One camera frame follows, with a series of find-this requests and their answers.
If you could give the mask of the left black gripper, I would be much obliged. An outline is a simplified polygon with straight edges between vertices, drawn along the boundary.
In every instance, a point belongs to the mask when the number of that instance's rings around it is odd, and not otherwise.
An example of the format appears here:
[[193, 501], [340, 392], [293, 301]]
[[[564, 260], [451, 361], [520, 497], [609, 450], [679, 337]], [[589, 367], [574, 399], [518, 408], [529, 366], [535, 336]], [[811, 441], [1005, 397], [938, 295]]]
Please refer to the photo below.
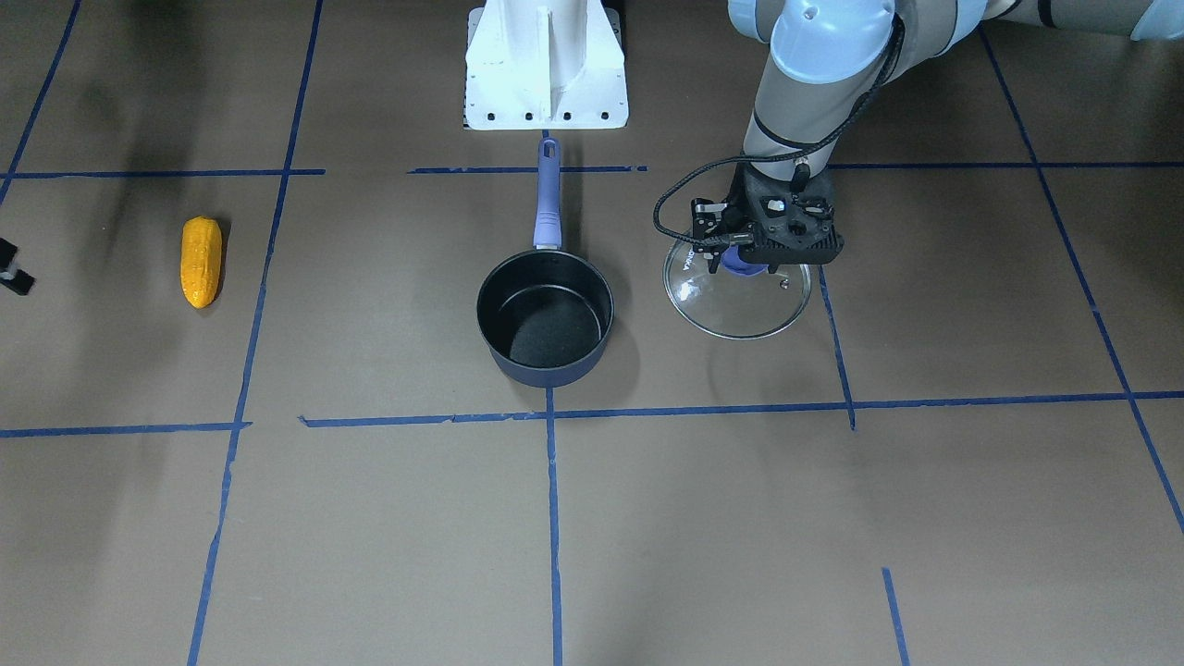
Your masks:
[[[829, 169], [803, 177], [796, 168], [790, 180], [767, 177], [757, 165], [741, 165], [726, 197], [726, 228], [749, 231], [776, 243], [834, 243], [834, 181]], [[723, 245], [707, 249], [708, 274], [722, 264]], [[768, 275], [781, 273], [781, 263], [770, 262]]]

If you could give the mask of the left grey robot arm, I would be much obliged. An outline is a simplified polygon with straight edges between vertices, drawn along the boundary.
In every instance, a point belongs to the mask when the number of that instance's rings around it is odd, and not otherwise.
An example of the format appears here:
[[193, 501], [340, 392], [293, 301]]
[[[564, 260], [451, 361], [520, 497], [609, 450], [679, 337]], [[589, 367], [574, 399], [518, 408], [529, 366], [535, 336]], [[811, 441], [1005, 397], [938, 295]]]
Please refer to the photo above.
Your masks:
[[744, 152], [723, 201], [693, 205], [693, 249], [736, 274], [825, 265], [834, 145], [888, 83], [993, 19], [1178, 41], [1179, 1], [732, 1], [736, 32], [768, 46]]

